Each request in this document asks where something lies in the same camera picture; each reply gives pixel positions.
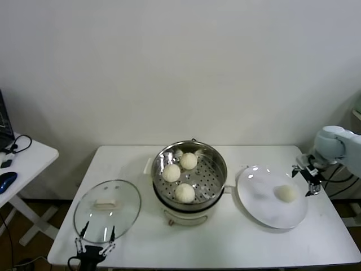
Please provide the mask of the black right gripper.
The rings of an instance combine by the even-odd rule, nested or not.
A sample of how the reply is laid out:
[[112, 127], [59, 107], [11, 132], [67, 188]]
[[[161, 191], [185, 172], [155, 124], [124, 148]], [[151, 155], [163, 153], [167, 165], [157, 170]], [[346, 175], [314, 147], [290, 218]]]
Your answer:
[[319, 171], [312, 164], [308, 163], [303, 169], [299, 165], [294, 165], [292, 169], [292, 177], [295, 177], [298, 173], [304, 173], [304, 178], [309, 183], [309, 190], [306, 196], [318, 195], [321, 191], [321, 179], [319, 177]]

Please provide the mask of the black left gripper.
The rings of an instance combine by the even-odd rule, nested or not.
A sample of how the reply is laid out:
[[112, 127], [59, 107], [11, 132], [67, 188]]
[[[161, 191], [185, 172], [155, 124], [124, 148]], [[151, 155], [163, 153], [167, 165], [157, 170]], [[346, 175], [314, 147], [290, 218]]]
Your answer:
[[84, 245], [83, 238], [88, 228], [89, 221], [81, 230], [79, 236], [75, 239], [77, 254], [80, 255], [80, 271], [96, 271], [97, 265], [104, 261], [107, 256], [115, 248], [115, 226], [112, 228], [110, 240], [105, 248], [99, 246]]

